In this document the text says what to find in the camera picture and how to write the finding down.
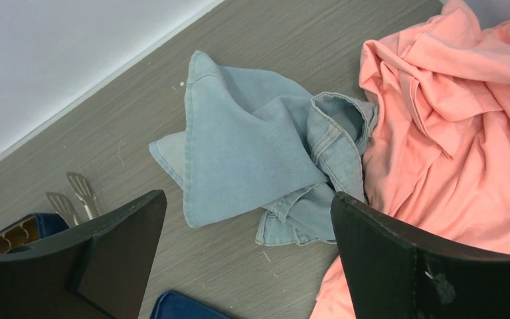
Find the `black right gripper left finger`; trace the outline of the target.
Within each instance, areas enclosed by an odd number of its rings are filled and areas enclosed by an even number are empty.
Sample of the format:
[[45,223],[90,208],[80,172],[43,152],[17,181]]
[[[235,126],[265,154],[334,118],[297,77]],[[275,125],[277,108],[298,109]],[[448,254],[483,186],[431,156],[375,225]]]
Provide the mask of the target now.
[[0,254],[0,318],[137,318],[166,210],[153,190]]

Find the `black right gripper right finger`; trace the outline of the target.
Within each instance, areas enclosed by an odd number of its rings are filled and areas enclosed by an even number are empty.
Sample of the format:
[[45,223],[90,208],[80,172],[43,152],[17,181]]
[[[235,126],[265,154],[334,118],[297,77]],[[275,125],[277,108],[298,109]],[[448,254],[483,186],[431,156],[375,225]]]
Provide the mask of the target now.
[[343,192],[331,220],[357,318],[510,318],[510,255],[447,240]]

